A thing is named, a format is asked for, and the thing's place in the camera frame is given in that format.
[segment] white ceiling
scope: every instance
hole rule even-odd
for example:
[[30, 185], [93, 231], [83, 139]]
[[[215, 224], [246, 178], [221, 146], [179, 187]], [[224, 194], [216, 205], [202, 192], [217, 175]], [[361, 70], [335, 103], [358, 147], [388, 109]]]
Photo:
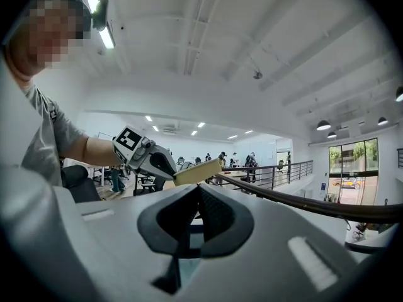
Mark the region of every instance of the white ceiling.
[[[185, 120], [174, 120], [171, 118], [160, 118], [153, 116], [152, 121], [148, 121], [145, 116], [138, 115], [126, 115], [120, 114], [120, 119], [122, 119], [126, 124], [136, 127], [139, 130], [154, 132], [153, 125], [157, 126], [159, 132], [166, 135], [174, 135], [181, 138], [192, 138], [197, 140], [206, 141], [220, 141], [220, 142], [236, 142], [240, 140], [245, 140], [247, 138], [255, 137], [262, 133], [251, 132], [245, 134], [247, 130], [242, 130], [238, 128], [229, 128], [227, 126], [219, 126], [206, 123], [202, 128], [198, 128], [200, 122], [192, 122]], [[193, 131], [197, 131], [195, 136], [191, 136]], [[229, 137], [237, 135], [236, 138], [228, 139]]]
[[[393, 123], [403, 114], [394, 102], [402, 64], [363, 0], [110, 0], [108, 19], [116, 48], [98, 55], [92, 32], [79, 59], [92, 79], [168, 70], [215, 80], [234, 91], [228, 102], [247, 90], [308, 130], [321, 119], [339, 126], [380, 113]], [[257, 116], [253, 106], [237, 110]]]

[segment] man's hand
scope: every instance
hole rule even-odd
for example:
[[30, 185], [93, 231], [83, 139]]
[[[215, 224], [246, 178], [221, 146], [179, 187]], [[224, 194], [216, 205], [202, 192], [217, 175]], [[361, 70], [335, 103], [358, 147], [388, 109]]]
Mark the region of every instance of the man's hand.
[[122, 164], [113, 151], [112, 142], [99, 138], [81, 137], [66, 153], [60, 155], [101, 167]]

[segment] parked car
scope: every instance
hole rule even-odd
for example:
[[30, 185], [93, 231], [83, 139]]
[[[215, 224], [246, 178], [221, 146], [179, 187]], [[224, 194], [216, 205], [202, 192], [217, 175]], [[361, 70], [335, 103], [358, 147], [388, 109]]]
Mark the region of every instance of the parked car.
[[333, 179], [332, 185], [333, 186], [340, 186], [342, 188], [354, 188], [354, 189], [359, 189], [361, 186], [363, 186], [363, 180], [360, 178], [343, 178], [342, 181], [340, 182], [340, 178]]

